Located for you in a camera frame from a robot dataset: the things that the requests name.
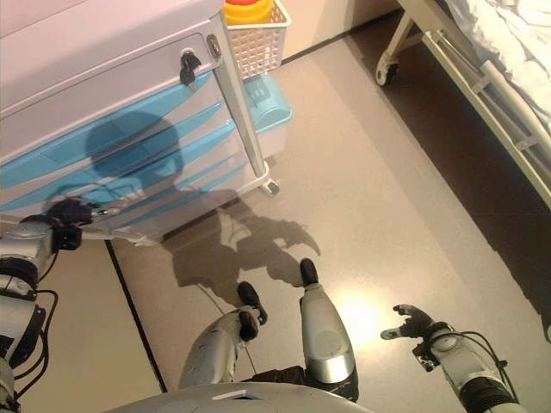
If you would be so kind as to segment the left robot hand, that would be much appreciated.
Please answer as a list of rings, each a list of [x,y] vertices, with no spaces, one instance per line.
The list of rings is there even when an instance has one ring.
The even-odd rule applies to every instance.
[[[65,198],[52,204],[46,210],[46,216],[63,225],[90,225],[95,218],[108,215],[109,212],[106,207],[77,197]]]

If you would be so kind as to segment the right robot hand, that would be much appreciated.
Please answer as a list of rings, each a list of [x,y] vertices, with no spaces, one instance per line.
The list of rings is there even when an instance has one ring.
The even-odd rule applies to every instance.
[[[399,304],[395,305],[393,310],[400,316],[405,316],[406,319],[397,328],[383,330],[381,332],[381,339],[383,340],[393,340],[401,337],[423,337],[425,331],[434,323],[428,314],[414,305]]]

